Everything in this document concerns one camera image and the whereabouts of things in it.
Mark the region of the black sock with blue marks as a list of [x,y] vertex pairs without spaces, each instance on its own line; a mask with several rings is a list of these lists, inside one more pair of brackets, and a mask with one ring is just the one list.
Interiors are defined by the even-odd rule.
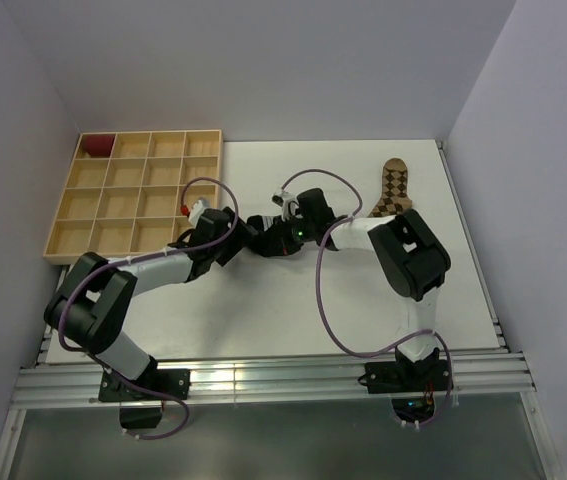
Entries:
[[281,216],[253,215],[247,219],[247,224],[255,230],[249,248],[264,257],[280,255],[282,252]]

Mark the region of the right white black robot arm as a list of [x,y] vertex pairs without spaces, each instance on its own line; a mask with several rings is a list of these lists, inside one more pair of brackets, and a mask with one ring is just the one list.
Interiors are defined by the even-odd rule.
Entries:
[[406,302],[406,319],[392,348],[406,359],[396,365],[398,383],[415,390],[431,374],[425,360],[437,349],[436,306],[451,259],[420,214],[412,209],[387,217],[337,216],[319,188],[297,196],[281,190],[272,197],[278,216],[253,215],[247,224],[257,232],[250,249],[265,258],[299,252],[314,242],[324,252],[363,250],[376,255],[395,294]]

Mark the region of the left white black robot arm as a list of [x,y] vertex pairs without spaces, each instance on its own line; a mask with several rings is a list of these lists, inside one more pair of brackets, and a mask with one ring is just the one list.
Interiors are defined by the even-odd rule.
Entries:
[[132,299],[206,274],[212,264],[231,260],[257,231],[233,210],[207,208],[195,226],[164,249],[127,260],[95,252],[79,257],[44,311],[44,320],[81,350],[122,377],[122,388],[146,399],[158,386],[155,359],[123,331]]

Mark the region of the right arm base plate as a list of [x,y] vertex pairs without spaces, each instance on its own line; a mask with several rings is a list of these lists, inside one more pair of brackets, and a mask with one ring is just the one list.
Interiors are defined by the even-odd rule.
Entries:
[[445,360],[422,360],[413,363],[407,359],[386,362],[368,362],[364,374],[357,381],[369,394],[445,392],[451,379]]

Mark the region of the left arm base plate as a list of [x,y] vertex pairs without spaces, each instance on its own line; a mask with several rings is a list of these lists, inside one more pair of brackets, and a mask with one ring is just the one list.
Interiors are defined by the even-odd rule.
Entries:
[[[159,440],[180,432],[188,423],[190,410],[185,401],[189,387],[189,369],[158,369],[146,372],[136,380],[105,370],[98,401],[120,404],[119,424],[125,434],[142,440]],[[180,405],[184,417],[172,430],[153,433],[168,402]]]

